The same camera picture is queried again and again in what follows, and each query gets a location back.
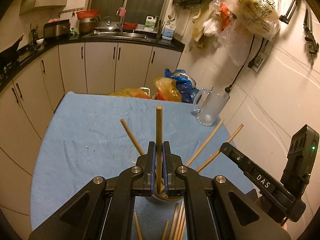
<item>wooden chopstick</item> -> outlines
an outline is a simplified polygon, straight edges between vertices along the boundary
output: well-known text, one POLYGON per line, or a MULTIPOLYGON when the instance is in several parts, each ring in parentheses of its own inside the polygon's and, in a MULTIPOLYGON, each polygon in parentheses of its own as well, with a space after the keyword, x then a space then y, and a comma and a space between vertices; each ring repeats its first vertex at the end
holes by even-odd
POLYGON ((184 229, 186 228, 186 220, 183 221, 183 226, 182 226, 182 231, 181 231, 181 236, 179 240, 183 240, 183 235, 184 235, 184 229))
POLYGON ((175 228, 175 231, 174 231, 173 240, 177 240, 177 237, 178 237, 178 232, 179 232, 179 226, 180 226, 180 222, 181 222, 181 218, 182 218, 182 213, 184 213, 183 203, 184 202, 181 201, 179 216, 178 216, 177 225, 176 225, 176 228, 175 228))
POLYGON ((182 216, 181 216, 181 219, 180 219, 180 224, 177 225, 177 228, 176 228, 176 230, 178 230, 177 237, 173 238, 174 240, 179 240, 180 239, 181 231, 182 231, 182 227, 183 227, 183 221, 184 221, 184 214, 185 214, 185 209, 183 208, 182 216))
POLYGON ((156 107, 156 179, 157 192, 161 192, 161 172, 162 172, 162 106, 156 107))
MULTIPOLYGON (((242 129, 243 124, 241 124, 238 129, 230 136, 230 138, 226 141, 226 142, 231 142, 233 140, 233 138, 240 132, 240 130, 242 129)), ((209 159, 207 159, 196 171, 200 172, 202 171, 210 162, 212 162, 215 157, 218 156, 218 154, 220 153, 221 148, 219 148, 212 156, 210 156, 209 159)))
POLYGON ((139 220, 138 220, 138 214, 137 214, 136 211, 134 212, 134 220, 136 221, 136 228, 137 228, 138 238, 139 238, 139 240, 143 240, 142 239, 140 225, 139 225, 139 220))
POLYGON ((122 126, 124 127, 125 131, 127 132, 129 138, 131 139, 133 145, 135 146, 135 148, 137 149, 138 153, 140 155, 144 155, 144 152, 140 146, 140 144, 138 143, 137 139, 134 137, 132 131, 130 130, 129 126, 127 125, 126 121, 124 119, 120 120, 122 126))
POLYGON ((204 143, 200 146, 200 148, 195 152, 195 154, 190 158, 190 160, 187 161, 186 166, 190 166, 190 164, 195 160, 195 158, 198 157, 198 155, 202 152, 202 150, 206 147, 206 145, 210 142, 212 137, 216 134, 220 126, 223 124, 223 119, 218 123, 216 128, 212 131, 212 133, 209 135, 209 137, 204 141, 204 143))
POLYGON ((176 223, 177 223, 177 218, 178 218, 178 212, 179 212, 179 203, 176 203, 176 205, 174 207, 174 212, 173 212, 173 217, 172 217, 171 228, 170 228, 168 240, 172 240, 172 238, 173 238, 173 234, 174 234, 174 230, 176 228, 176 223))
POLYGON ((167 221, 165 222, 165 226, 164 226, 164 230, 163 230, 163 233, 162 233, 161 240, 165 240, 165 236, 166 236, 166 234, 167 234, 168 225, 169 225, 169 220, 167 220, 167 221))

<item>glass mug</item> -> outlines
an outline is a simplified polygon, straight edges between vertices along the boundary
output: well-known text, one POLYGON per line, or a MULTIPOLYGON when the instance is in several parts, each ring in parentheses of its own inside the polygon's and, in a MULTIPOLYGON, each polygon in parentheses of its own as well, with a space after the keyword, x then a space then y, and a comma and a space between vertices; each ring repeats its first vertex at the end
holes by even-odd
POLYGON ((211 90, 202 88, 193 100, 194 105, 196 105, 199 97, 204 92, 207 93, 208 96, 201 109, 195 109, 195 111, 198 111, 197 119, 199 123, 204 126, 211 126, 229 101, 230 96, 221 88, 212 87, 211 90))

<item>black countertop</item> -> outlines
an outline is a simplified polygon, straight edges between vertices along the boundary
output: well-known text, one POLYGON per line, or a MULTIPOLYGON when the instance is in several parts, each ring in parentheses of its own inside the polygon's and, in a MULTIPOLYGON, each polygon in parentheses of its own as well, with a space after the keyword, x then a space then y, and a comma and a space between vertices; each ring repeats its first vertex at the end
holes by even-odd
POLYGON ((122 39, 110 39, 108 37, 83 37, 83 35, 69 35, 67 37, 60 37, 59 39, 50 40, 49 42, 44 42, 38 49, 33 51, 25 51, 20 52, 20 60, 17 61, 14 65, 12 65, 7 72, 3 75, 2 79, 0 79, 0 92, 4 89, 4 87, 15 77, 25 66, 30 64, 33 60, 37 59, 43 53, 52 49, 53 47, 59 44, 66 44, 66 43, 77 43, 77 42, 121 42, 121 43, 134 43, 134 44, 142 44, 142 45, 149 45, 154 47, 160 47, 164 49, 171 49, 179 52, 183 52, 185 45, 180 41, 173 39, 172 41, 167 41, 160 39, 156 41, 154 36, 148 36, 148 40, 141 40, 141 41, 131 41, 131 40, 122 40, 122 39))

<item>sink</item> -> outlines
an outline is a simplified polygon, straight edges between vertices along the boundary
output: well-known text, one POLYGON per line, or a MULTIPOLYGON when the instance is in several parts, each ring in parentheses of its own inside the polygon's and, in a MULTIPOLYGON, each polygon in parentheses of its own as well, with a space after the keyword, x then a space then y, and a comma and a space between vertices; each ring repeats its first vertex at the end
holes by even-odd
POLYGON ((108 37, 110 39, 123 39, 123 40, 148 40, 148 37, 140 33, 115 33, 115 32, 93 32, 83 36, 86 37, 108 37))

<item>table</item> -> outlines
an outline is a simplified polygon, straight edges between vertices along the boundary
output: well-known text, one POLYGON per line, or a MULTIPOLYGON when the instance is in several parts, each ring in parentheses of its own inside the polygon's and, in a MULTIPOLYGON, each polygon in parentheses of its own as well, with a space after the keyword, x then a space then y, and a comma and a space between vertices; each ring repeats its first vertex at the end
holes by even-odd
MULTIPOLYGON (((58 210, 77 191, 96 176, 108 179, 134 166, 139 154, 120 123, 124 118, 144 152, 156 139, 156 106, 163 106, 163 140, 171 152, 185 163, 217 125, 205 127, 192 114, 194 106, 140 98, 82 95, 69 92, 58 107, 42 142, 32 179, 30 213, 34 230, 58 210)), ((210 143, 191 164, 199 167, 229 138, 222 125, 210 143)), ((252 183, 225 155, 209 164, 201 175, 224 175, 242 192, 252 183)), ((171 219, 175 203, 153 204, 136 197, 142 236, 159 240, 171 219)), ((136 240, 135 223, 132 239, 136 240)))

